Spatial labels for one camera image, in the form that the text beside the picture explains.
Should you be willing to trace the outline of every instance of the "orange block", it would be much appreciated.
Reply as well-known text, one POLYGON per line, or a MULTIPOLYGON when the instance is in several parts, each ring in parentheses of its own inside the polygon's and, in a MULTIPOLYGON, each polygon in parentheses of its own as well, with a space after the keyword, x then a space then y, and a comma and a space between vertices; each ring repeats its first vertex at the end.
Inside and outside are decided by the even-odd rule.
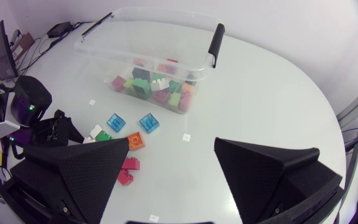
POLYGON ((145 146, 140 132, 130 134, 127 136, 127 138, 129 141, 129 150, 136 150, 145 146))
POLYGON ((189 85, 189 84, 187 84, 187 83, 184 83, 184 84, 181 86, 181 91, 182 91, 182 92, 193 93, 193 91, 194 91, 194 86, 189 85))

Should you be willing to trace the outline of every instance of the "building block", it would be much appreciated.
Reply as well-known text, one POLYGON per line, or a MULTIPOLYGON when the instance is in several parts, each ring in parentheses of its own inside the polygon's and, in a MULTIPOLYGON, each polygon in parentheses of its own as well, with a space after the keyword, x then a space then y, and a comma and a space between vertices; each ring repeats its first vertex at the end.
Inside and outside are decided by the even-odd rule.
POLYGON ((140 132, 135 132, 127 136, 129 142, 129 150, 140 149, 145 146, 140 132))
POLYGON ((121 169, 118 173, 117 180, 122 186, 128 186, 134 181, 134 177, 128 173, 128 170, 121 169))
POLYGON ((159 73, 153 73, 152 74, 152 80, 158 80, 158 79, 162 79, 165 78, 165 75, 159 74, 159 73))
POLYGON ((140 59, 140 58, 134 58, 134 65, 138 66, 144 66, 147 63, 146 60, 140 59))
POLYGON ((140 124, 143 126, 143 128, 147 131, 147 133, 151 133, 156 128, 160 126, 160 123, 153 117, 151 113, 144 116, 142 119, 140 119, 140 124))
POLYGON ((177 111, 179 101, 180 101, 180 93, 172 93, 171 98, 168 100, 169 108, 172 111, 177 111))
POLYGON ((125 121, 120 118, 116 113, 114 113, 111 118, 107 121, 107 124, 113 128, 117 133, 125 125, 125 121))
POLYGON ((137 97, 143 100, 149 99, 151 95, 151 89, 150 89, 150 84, 148 83, 147 80, 141 78, 135 78, 132 86, 136 91, 137 97))
POLYGON ((175 81, 173 81, 173 80, 169 81, 169 90, 170 90, 172 93, 177 93, 177 92, 179 92, 180 88, 181 88, 180 83, 175 82, 175 81))
MULTIPOLYGON (((195 76, 194 76, 193 74, 189 73, 186 78, 188 78, 188 79, 194 79, 195 76)), ((187 84, 189 84, 189 85, 192 85, 192 86, 195 86, 197 82, 186 80, 185 83, 187 83, 187 84)))
POLYGON ((123 87, 124 87, 126 93, 131 94, 133 96, 137 96, 136 91, 135 91, 134 87, 132 86, 133 82, 134 82, 133 78, 128 78, 125 81, 125 83, 123 84, 123 87))
POLYGON ((184 83, 182 86, 181 86, 181 93, 190 93, 190 94, 193 94, 194 92, 194 86, 190 85, 190 84, 187 84, 187 83, 184 83))
POLYGON ((188 92, 183 92, 181 94, 181 97, 179 100, 179 105, 178 105, 179 110, 187 111, 190 101, 191 101, 191 96, 192 96, 192 94, 188 93, 188 92))
POLYGON ((141 78, 143 80, 147 80, 147 82, 150 82, 151 77, 150 77, 150 72, 144 69, 140 69, 140 68, 134 68, 132 71, 132 75, 134 76, 134 78, 141 78))
POLYGON ((112 138, 108 133, 105 133, 104 131, 101 131, 95 138, 97 141, 107 141, 112 140, 112 138))
POLYGON ((125 158, 124 163, 121 167, 122 169, 134 169, 139 170, 140 169, 140 162, 135 158, 125 158))
POLYGON ((99 126, 98 124, 94 127, 94 129, 92 129, 92 131, 90 132, 90 135, 93 139, 95 139, 97 137, 97 135, 103 131, 102 127, 99 126))
POLYGON ((164 90, 154 91, 152 93, 153 99, 156 102, 161 103, 162 105, 168 102, 170 95, 171 95, 171 91, 169 91, 168 88, 164 90))
POLYGON ((92 142, 96 142, 96 140, 92 139, 92 138, 89 138, 89 137, 86 137, 86 138, 84 138, 84 141, 82 142, 82 144, 92 143, 92 142))
POLYGON ((165 78, 153 80, 152 83, 150 83, 150 87, 152 91, 164 90, 166 88, 169 88, 169 82, 165 78))
POLYGON ((113 81, 112 81, 112 86, 114 87, 114 89, 116 91, 122 91, 124 89, 124 83, 126 82, 126 80, 124 78, 122 78, 121 76, 117 76, 113 81))

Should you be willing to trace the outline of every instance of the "white sticker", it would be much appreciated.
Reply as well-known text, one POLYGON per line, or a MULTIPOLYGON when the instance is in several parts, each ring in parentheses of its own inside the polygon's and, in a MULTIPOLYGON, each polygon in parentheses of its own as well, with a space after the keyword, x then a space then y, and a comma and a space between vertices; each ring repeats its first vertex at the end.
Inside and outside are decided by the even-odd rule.
POLYGON ((183 135, 183 140, 184 140, 184 141, 190 141, 190 137, 191 137, 191 135, 189 135, 189 134, 184 134, 184 135, 183 135))
POLYGON ((160 219, 160 217, 156 216, 156 215, 150 215, 149 220, 154 222, 154 223, 158 223, 158 220, 160 219))

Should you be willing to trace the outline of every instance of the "pink block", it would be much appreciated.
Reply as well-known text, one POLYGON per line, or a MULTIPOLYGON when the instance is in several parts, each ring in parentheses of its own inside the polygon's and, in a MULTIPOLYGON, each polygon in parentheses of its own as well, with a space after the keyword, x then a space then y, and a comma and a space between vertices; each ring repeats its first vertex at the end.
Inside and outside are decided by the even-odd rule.
POLYGON ((134 181, 134 177, 131 176, 131 175, 128 173, 128 170, 121 169, 121 170, 119 171, 117 180, 118 180, 123 186, 127 186, 127 185, 131 184, 132 181, 134 181))
POLYGON ((178 108, 181 111, 187 111, 191 101, 191 93, 183 91, 179 100, 178 108))
POLYGON ((153 99, 158 103, 161 103, 162 105, 168 102, 170 95, 171 95, 171 91, 169 90, 169 88, 166 88, 164 90, 154 91, 152 94, 153 99))
POLYGON ((122 91, 124 89, 124 83, 125 79, 118 75, 111 84, 117 91, 122 91))
POLYGON ((121 167, 122 169, 135 169, 135 170, 139 170, 140 169, 140 162, 135 158, 125 158, 125 161, 121 167))

